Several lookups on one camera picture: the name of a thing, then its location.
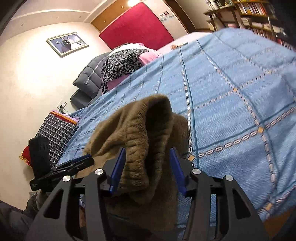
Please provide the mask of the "wooden bookshelf with books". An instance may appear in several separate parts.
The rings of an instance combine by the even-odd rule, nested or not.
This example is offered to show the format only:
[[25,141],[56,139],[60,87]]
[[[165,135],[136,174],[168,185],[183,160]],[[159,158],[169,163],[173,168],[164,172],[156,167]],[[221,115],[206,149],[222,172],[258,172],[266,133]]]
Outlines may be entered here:
[[295,51],[295,1],[234,1],[244,28]]

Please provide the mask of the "wooden wardrobe door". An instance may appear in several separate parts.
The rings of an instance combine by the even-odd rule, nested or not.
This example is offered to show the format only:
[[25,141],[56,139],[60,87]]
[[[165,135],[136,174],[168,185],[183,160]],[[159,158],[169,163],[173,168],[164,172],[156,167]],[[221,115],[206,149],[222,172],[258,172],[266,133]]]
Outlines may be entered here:
[[99,32],[138,3],[144,3],[165,26],[174,39],[196,31],[196,27],[177,1],[102,1],[86,22]]

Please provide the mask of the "small toy on bed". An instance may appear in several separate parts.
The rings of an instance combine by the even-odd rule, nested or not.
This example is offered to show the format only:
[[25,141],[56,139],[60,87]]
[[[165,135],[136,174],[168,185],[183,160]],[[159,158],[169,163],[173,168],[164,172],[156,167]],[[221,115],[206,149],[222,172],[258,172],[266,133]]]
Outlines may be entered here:
[[179,44],[179,45],[171,45],[171,50],[175,50],[175,49],[178,49],[182,46],[185,46],[187,45],[188,43],[182,43],[182,44]]

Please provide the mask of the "brown fleece pants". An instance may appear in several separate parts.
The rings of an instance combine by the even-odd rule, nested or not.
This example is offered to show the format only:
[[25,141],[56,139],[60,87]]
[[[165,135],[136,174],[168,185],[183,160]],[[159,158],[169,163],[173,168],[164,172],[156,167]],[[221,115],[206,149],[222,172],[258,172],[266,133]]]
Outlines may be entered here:
[[118,190],[106,199],[107,212],[152,232],[166,232],[177,216],[172,147],[179,154],[187,151],[187,120],[173,113],[166,96],[152,95],[125,105],[97,125],[83,151],[94,164],[78,176],[101,168],[125,148],[125,167]]

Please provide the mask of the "plaid dark pillow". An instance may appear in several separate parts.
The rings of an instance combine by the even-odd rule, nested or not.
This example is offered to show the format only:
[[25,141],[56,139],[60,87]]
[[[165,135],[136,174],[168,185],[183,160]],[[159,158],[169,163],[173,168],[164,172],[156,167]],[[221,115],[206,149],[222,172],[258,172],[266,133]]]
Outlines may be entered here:
[[51,111],[46,116],[36,136],[49,140],[49,160],[52,167],[59,162],[66,145],[78,128],[78,120],[68,115]]

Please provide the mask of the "leopard print blanket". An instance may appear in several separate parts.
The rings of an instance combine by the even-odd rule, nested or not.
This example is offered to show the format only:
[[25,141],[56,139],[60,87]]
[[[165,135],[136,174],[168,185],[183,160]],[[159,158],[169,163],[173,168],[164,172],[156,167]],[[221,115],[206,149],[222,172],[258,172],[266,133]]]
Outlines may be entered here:
[[102,65],[101,70],[101,90],[105,94],[108,92],[107,84],[117,78],[130,75],[142,67],[139,56],[148,52],[148,49],[125,49],[111,53]]

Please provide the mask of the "red wall panel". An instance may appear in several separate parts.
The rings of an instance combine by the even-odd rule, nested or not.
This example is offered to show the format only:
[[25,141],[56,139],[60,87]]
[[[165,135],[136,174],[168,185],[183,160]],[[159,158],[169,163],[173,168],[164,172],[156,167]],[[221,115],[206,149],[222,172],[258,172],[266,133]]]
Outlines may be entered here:
[[114,20],[99,37],[111,49],[125,43],[142,43],[158,50],[174,39],[144,3],[138,3]]

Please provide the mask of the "blue patterned bedspread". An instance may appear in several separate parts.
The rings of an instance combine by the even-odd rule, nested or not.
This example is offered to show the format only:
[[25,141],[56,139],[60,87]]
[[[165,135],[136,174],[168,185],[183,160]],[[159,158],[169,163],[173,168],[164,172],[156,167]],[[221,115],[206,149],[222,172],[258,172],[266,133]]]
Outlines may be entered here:
[[234,176],[262,220],[295,206],[294,51],[241,29],[194,40],[74,112],[79,129],[60,162],[82,155],[99,122],[153,94],[187,119],[185,156],[209,175]]

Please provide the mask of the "wooden desk with shelf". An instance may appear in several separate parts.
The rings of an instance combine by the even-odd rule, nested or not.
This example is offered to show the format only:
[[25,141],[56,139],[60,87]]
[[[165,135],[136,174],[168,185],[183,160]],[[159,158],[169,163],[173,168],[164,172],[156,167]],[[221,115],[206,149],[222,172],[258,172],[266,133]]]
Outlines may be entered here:
[[210,30],[215,32],[222,28],[244,28],[235,1],[207,1],[208,10],[203,14],[209,17]]

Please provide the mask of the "framed wedding photo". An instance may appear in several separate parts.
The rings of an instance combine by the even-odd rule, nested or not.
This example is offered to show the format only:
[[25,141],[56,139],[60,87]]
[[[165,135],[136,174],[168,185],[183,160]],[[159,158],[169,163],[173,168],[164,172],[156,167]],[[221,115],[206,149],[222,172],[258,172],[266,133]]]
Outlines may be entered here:
[[51,37],[46,39],[46,42],[61,58],[89,47],[77,32]]

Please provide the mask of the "pink pillow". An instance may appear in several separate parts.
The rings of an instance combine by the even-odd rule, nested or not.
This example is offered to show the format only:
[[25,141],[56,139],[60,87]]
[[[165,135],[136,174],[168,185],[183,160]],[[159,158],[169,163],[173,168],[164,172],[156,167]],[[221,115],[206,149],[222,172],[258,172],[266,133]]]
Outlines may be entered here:
[[[125,49],[132,49],[132,48],[137,48],[137,49],[148,49],[148,52],[145,52],[144,54],[141,54],[139,56],[139,60],[142,63],[142,67],[151,63],[152,61],[155,61],[156,59],[158,59],[159,57],[161,57],[161,53],[159,53],[156,50],[150,49],[148,47],[146,47],[144,44],[142,43],[126,43],[123,44],[117,48],[115,48],[114,50],[111,51],[111,53],[114,52],[118,52],[120,50],[125,50]],[[110,81],[107,86],[108,86],[108,91],[113,89],[114,87],[116,87],[119,83],[121,83],[123,80],[125,80],[127,77],[129,77],[130,75],[126,75],[120,78],[117,78],[113,81]]]

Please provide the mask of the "grey padded headboard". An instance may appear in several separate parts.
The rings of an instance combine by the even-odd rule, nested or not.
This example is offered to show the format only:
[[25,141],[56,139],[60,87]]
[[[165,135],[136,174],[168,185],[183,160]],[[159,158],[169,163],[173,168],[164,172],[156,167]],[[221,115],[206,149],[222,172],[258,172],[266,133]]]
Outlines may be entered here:
[[76,109],[85,108],[102,96],[101,70],[108,55],[109,52],[92,59],[73,81],[73,85],[78,89],[71,96],[70,102]]

